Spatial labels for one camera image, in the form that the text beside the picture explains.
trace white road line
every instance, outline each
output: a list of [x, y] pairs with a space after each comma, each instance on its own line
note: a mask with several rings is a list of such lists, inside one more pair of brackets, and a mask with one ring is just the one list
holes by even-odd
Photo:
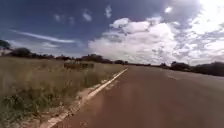
[[[112, 83], [116, 78], [118, 78], [121, 74], [123, 74], [128, 69], [125, 69], [115, 75], [113, 79], [107, 81], [105, 84], [101, 85], [96, 90], [92, 91], [87, 97], [83, 98], [83, 101], [81, 101], [81, 104], [79, 104], [79, 107], [81, 107], [83, 104], [85, 104], [88, 100], [92, 99], [97, 93], [99, 93], [101, 90], [103, 90], [105, 87], [107, 87], [110, 83]], [[54, 125], [56, 125], [58, 122], [63, 121], [67, 116], [69, 115], [68, 112], [62, 113], [58, 117], [51, 118], [47, 122], [40, 125], [40, 128], [52, 128]]]
[[176, 77], [174, 77], [174, 76], [170, 76], [170, 75], [168, 75], [167, 77], [169, 77], [169, 78], [171, 78], [171, 79], [174, 79], [174, 80], [179, 80], [179, 78], [176, 78]]

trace blue sky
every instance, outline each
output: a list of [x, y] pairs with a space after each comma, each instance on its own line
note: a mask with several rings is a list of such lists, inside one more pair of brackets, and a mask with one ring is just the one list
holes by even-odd
[[33, 52], [159, 64], [224, 60], [221, 0], [0, 0], [0, 39]]

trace grass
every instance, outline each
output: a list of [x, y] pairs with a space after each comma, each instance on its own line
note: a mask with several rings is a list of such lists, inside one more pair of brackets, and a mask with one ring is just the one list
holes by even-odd
[[123, 68], [95, 64], [93, 69], [74, 70], [64, 68], [63, 61], [0, 58], [0, 124], [69, 105], [78, 91], [109, 79]]

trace asphalt road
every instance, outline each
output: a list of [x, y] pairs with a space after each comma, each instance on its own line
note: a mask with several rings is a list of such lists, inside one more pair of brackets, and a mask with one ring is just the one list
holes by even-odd
[[224, 128], [224, 78], [131, 68], [54, 128]]

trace road edge line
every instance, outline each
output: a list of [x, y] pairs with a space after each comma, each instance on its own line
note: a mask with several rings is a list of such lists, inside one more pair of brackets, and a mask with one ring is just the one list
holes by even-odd
[[[116, 78], [118, 78], [120, 75], [122, 75], [127, 70], [128, 69], [126, 68], [126, 69], [120, 71], [112, 79], [110, 79], [106, 83], [100, 85], [98, 88], [96, 88], [95, 90], [93, 90], [92, 92], [90, 92], [86, 97], [83, 98], [83, 100], [78, 105], [78, 109], [75, 112], [77, 112], [82, 107], [82, 105], [84, 105], [87, 101], [91, 100], [95, 95], [97, 95], [101, 90], [103, 90], [105, 87], [107, 87], [109, 84], [111, 84]], [[63, 121], [68, 115], [69, 115], [68, 112], [62, 113], [58, 117], [51, 118], [48, 121], [40, 124], [40, 127], [39, 128], [52, 128], [58, 122]]]

